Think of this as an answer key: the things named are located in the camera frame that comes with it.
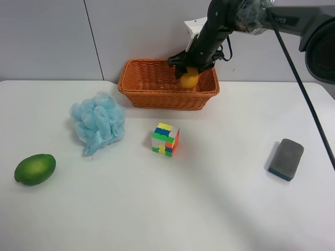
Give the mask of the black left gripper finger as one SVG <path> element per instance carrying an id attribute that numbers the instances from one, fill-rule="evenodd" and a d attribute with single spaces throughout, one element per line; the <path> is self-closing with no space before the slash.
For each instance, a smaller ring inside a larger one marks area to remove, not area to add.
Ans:
<path id="1" fill-rule="evenodd" d="M 188 73 L 188 70 L 184 66 L 176 66 L 175 67 L 175 77 L 176 78 L 181 78 L 183 75 Z"/>

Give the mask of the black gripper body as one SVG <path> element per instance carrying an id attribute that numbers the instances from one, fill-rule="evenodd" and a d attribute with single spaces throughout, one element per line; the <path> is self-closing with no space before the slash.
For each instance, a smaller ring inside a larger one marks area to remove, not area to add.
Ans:
<path id="1" fill-rule="evenodd" d="M 223 42 L 227 41 L 229 52 L 232 52 L 229 35 L 231 30 L 224 26 L 210 26 L 208 21 L 204 24 L 197 39 L 192 43 L 188 52 L 182 51 L 168 58 L 169 66 L 184 66 L 201 69 L 211 69 L 217 60 L 228 62 L 232 56 L 225 57 Z"/>

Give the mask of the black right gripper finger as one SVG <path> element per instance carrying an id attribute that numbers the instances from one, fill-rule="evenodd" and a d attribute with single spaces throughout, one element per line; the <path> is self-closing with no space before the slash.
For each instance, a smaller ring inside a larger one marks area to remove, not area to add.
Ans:
<path id="1" fill-rule="evenodd" d="M 208 69 L 207 67 L 198 69 L 198 74 L 201 74 L 202 72 L 206 71 L 207 69 Z"/>

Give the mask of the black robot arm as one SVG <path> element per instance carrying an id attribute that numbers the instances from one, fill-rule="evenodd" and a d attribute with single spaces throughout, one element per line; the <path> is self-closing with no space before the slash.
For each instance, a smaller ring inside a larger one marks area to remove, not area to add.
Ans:
<path id="1" fill-rule="evenodd" d="M 211 1 L 207 16 L 186 21 L 191 36 L 186 49 L 168 58 L 181 78 L 189 67 L 202 73 L 217 60 L 233 32 L 259 35 L 274 30 L 300 37 L 306 68 L 318 81 L 334 84 L 334 6 L 275 6 L 273 1 Z"/>

